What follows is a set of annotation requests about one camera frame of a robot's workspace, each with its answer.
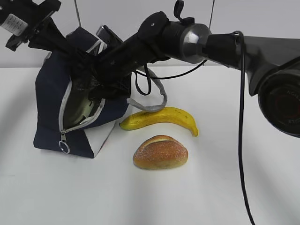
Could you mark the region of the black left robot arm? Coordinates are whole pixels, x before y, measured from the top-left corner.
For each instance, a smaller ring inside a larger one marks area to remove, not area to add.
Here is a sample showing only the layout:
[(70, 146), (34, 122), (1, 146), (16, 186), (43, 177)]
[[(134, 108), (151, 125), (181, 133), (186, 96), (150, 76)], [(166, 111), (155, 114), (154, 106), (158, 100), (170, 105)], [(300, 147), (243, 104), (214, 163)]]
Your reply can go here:
[(89, 53), (71, 45), (55, 25), (52, 15), (60, 6), (59, 0), (45, 0), (39, 5), (31, 0), (2, 0), (0, 27), (12, 34), (6, 48), (15, 52), (27, 43), (29, 48), (60, 51), (79, 61), (91, 58)]

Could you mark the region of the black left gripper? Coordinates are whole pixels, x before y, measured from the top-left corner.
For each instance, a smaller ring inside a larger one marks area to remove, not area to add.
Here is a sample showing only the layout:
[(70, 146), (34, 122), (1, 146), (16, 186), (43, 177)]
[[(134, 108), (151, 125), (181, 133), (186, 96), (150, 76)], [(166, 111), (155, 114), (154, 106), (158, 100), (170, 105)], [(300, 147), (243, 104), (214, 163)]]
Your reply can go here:
[(40, 4), (31, 0), (4, 1), (4, 29), (12, 34), (6, 48), (15, 51), (22, 43), (28, 43), (29, 48), (59, 51), (79, 61), (93, 61), (91, 54), (71, 45), (55, 25), (51, 16), (60, 6), (59, 0)]

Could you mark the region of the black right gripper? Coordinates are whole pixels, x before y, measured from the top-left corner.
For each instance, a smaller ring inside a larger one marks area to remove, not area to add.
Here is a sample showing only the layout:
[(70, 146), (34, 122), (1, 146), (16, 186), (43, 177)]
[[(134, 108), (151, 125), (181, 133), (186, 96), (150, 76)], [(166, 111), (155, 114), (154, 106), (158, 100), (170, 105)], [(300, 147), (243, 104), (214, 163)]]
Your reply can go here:
[(93, 61), (71, 58), (72, 81), (76, 90), (90, 91), (89, 100), (115, 99), (129, 94), (125, 77), (138, 68), (164, 57), (159, 47), (161, 33), (138, 32), (121, 45), (92, 55)]

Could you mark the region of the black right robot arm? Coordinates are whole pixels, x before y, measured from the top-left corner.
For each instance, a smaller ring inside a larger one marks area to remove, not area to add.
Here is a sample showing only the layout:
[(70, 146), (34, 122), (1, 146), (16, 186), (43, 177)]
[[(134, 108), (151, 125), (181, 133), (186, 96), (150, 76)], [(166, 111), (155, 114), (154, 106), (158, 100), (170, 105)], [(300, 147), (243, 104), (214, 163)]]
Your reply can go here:
[(245, 36), (240, 31), (213, 34), (194, 18), (180, 16), (184, 2), (174, 5), (177, 21), (162, 11), (148, 16), (135, 34), (117, 40), (103, 53), (83, 53), (72, 68), (80, 88), (108, 86), (148, 63), (171, 58), (196, 64), (211, 60), (234, 68), (248, 79), (260, 110), (277, 130), (300, 136), (300, 41), (293, 38)]

